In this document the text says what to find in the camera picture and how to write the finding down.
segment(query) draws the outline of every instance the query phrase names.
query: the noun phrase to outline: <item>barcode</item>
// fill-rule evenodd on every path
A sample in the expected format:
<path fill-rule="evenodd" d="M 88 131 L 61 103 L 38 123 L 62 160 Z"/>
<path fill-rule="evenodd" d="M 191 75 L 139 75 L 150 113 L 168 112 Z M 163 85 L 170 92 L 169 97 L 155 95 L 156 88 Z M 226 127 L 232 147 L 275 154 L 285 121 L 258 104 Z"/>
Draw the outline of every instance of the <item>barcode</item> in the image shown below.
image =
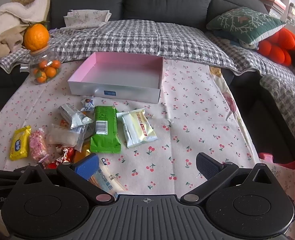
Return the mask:
<path fill-rule="evenodd" d="M 96 134 L 107 134 L 107 121 L 96 121 L 95 133 Z"/>

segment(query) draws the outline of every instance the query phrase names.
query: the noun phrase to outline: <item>gray checkered quilt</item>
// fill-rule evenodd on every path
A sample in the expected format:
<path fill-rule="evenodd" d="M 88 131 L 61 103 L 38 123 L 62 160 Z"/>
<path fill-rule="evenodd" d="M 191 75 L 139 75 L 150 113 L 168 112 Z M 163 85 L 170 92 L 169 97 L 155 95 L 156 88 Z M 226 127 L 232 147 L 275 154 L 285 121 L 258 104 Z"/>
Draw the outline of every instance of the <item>gray checkered quilt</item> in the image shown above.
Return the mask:
<path fill-rule="evenodd" d="M 295 138 L 295 82 L 267 75 L 260 80 L 260 85 L 272 95 Z"/>
<path fill-rule="evenodd" d="M 221 42 L 221 38 L 214 36 L 211 32 L 207 32 L 206 36 L 234 60 L 237 67 L 234 70 L 236 75 L 241 75 L 246 71 L 257 70 L 262 76 L 272 75 L 289 82 L 295 80 L 295 68 L 293 67 L 277 64 L 254 50 L 224 44 Z"/>
<path fill-rule="evenodd" d="M 146 20 L 110 21 L 100 28 L 51 31 L 51 49 L 61 60 L 86 59 L 96 51 L 160 55 L 236 70 L 235 63 L 198 29 Z M 30 54 L 19 49 L 0 60 L 10 73 L 20 63 L 29 63 Z"/>

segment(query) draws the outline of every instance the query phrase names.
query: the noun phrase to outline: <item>sofa backrest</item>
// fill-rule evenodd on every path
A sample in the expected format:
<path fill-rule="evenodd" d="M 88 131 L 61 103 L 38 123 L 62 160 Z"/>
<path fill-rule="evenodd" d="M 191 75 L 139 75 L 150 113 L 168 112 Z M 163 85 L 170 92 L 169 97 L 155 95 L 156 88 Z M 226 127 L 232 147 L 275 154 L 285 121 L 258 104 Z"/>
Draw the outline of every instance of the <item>sofa backrest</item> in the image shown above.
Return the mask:
<path fill-rule="evenodd" d="M 264 4 L 259 0 L 211 0 L 207 11 L 206 23 L 218 15 L 241 6 L 248 7 L 257 12 L 268 14 Z"/>
<path fill-rule="evenodd" d="M 176 23 L 204 29 L 211 0 L 124 0 L 124 19 Z"/>
<path fill-rule="evenodd" d="M 110 21 L 142 19 L 205 30 L 211 19 L 240 6 L 267 13 L 259 0 L 51 0 L 48 20 L 51 29 L 61 28 L 69 10 L 96 9 L 110 10 Z"/>

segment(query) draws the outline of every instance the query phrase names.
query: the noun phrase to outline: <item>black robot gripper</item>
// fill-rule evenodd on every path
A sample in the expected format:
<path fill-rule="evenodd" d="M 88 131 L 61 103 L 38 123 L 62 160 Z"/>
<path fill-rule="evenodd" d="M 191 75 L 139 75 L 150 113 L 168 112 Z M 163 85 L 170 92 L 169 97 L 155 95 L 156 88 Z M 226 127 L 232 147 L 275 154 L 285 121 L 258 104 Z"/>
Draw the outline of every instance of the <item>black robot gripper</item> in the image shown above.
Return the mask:
<path fill-rule="evenodd" d="M 115 200 L 76 174 L 77 163 L 0 171 L 2 219 L 11 240 L 286 239 L 294 207 L 265 164 L 241 169 L 204 153 L 196 164 L 208 180 L 180 200 L 176 195 Z"/>

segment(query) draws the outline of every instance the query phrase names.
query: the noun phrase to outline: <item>open box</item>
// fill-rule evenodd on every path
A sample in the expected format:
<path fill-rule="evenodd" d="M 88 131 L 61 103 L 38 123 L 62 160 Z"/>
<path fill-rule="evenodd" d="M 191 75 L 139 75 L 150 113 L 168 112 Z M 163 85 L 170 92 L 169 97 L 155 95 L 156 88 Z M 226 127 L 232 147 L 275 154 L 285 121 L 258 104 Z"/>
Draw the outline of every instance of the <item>open box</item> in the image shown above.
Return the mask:
<path fill-rule="evenodd" d="M 95 52 L 69 78 L 74 95 L 157 104 L 163 57 L 125 52 Z"/>

